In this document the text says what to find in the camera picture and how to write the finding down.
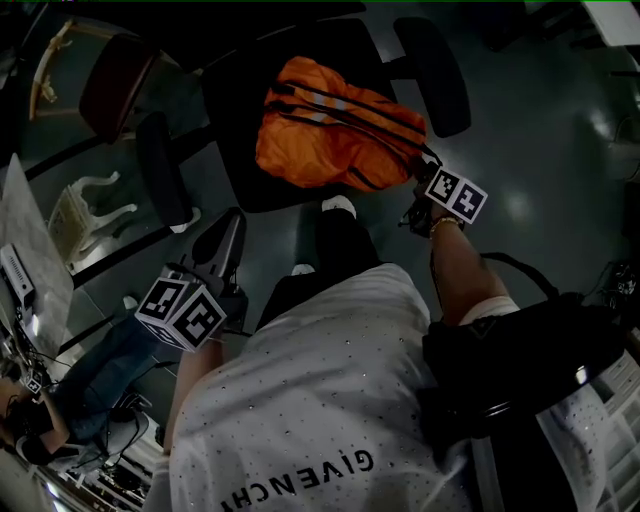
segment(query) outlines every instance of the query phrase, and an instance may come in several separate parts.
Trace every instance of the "floor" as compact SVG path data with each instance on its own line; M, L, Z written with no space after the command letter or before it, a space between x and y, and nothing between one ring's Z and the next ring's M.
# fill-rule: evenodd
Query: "floor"
M480 251L502 251L538 268L561 291L590 289L604 265L626 251L620 235L622 186L633 166L612 156L610 143L621 119L634 112L634 91L628 82L605 75L611 60L624 55L602 51L574 52L567 37L543 42L523 37L501 53L483 46L455 4L368 4L361 17L383 60L403 54L393 31L402 16L430 18L445 35L466 81L472 126L449 139L431 136L430 147L445 165L480 185L489 199L467 234ZM50 15L30 43L33 69L46 41L63 23ZM56 107L77 105L92 63L105 40L74 34L71 47L55 63L52 83ZM22 90L28 97L31 73ZM426 116L417 85L394 83L400 103ZM175 134L207 123L198 79L159 62L146 81L138 105L162 110ZM25 168L91 136L77 116L19 120L20 156ZM140 209L124 224L115 244L128 243L159 225L145 199L136 167L133 142L101 146L65 162L32 182L42 213L48 218L62 188L80 176L122 175L118 193L101 208L137 202ZM206 218L235 204L235 198L215 144L182 165L193 202ZM429 242L398 228L412 202L412 184L376 194L354 194L361 221L369 228L380 256L412 276L431 308L439 307L429 276ZM248 232L238 283L250 306L245 330L252 332L278 279L298 261L313 261L307 242L311 226L305 212L318 205L247 215ZM89 282L74 296L68 330L76 334L110 314L125 294L143 297L166 261L179 258L189 234L174 236L139 253ZM496 265L515 301L527 306L543 299L516 271ZM90 346L101 335L85 344ZM230 355L242 339L229 340ZM163 348L159 360L177 358ZM139 382L153 402L151 415L163 423L168 414L174 378L156 370Z

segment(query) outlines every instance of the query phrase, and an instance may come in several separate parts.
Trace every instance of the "electronic device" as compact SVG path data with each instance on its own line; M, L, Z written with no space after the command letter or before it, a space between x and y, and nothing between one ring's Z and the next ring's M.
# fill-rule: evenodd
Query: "electronic device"
M0 274L8 283L18 304L18 320L26 325L31 319L36 292L13 244L0 249L0 267Z
M165 265L136 311L159 340L197 351L224 323L242 330L248 300L235 283L246 219L229 208L195 235L179 263Z
M415 159L411 165L418 181L413 189L415 201L402 216L398 226L409 226L412 233L429 238L434 201L460 220L472 224L488 194L471 180L445 170L438 155L426 146L423 146L422 151L422 159Z
M22 375L20 381L24 386L31 391L34 395L37 395L42 389L42 383L44 379L42 374L34 368L29 368L26 375Z

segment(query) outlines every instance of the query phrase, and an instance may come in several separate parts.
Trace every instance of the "table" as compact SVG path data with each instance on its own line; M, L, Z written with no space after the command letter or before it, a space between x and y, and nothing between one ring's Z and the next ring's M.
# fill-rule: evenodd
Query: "table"
M36 291L35 320L25 332L37 351L55 357L64 338L73 280L49 237L15 154L11 157L0 203L0 244L8 243L14 245Z

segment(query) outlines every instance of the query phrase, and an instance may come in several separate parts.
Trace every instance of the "white shoe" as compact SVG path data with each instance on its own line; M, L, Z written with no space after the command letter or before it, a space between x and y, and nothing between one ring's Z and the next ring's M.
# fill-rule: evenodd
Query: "white shoe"
M315 268L311 265L307 265L306 263L301 263L293 267L291 271L292 276L303 276L305 274L313 274L316 271Z
M122 302L124 302L124 309L126 311L131 311L138 307L138 301L131 295L125 295L122 297Z
M323 212L326 212L327 210L335 210L336 208L347 210L351 215L353 215L354 219L357 218L356 207L353 206L353 203L344 196L335 196L331 199L322 201Z

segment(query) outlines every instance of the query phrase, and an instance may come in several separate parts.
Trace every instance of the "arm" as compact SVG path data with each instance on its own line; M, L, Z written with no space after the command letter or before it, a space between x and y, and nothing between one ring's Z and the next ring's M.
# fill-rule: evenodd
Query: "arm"
M62 446L64 446L64 444L69 439L69 429L62 419L58 408L53 403L53 400L51 400L49 392L43 388L40 391L40 395L43 402L47 406L49 416L51 417L51 423L53 424L53 429L42 434L40 436L40 441L42 441L42 444L50 454L54 454L56 451L62 448Z
M173 392L173 403L164 436L164 453L169 455L173 446L173 430L182 404L191 389L198 381L212 370L222 366L222 345L216 341L209 341L198 352L184 352L180 359L176 389Z
M509 296L504 283L487 267L457 225L439 224L433 232L432 244L437 287L447 325L458 325L473 306L484 300Z
M33 393L31 392L31 390L29 388L23 387L20 390L20 393L18 393L18 396L16 397L16 402L22 403L22 402L26 402L27 400L31 400L32 398L33 398Z

